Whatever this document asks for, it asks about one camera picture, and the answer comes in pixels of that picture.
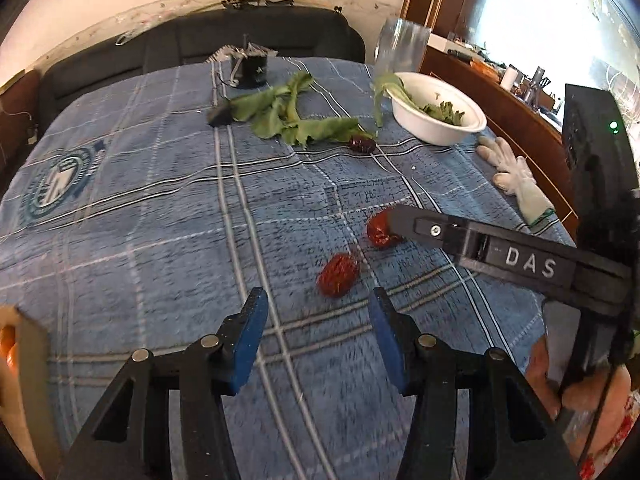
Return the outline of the person right hand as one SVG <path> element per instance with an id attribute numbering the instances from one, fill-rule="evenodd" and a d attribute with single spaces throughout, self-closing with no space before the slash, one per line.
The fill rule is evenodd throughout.
<path id="1" fill-rule="evenodd" d="M 596 370 L 582 382 L 570 385 L 559 396 L 548 381 L 549 356 L 546 337 L 540 337 L 530 350 L 525 377 L 552 419 L 556 419 L 561 408 L 574 412 L 594 412 L 608 378 L 608 367 Z M 616 436 L 626 416 L 626 403 L 631 393 L 631 378 L 627 367 L 620 366 L 613 375 L 608 395 L 603 404 L 589 449 L 590 454 L 603 450 Z"/>

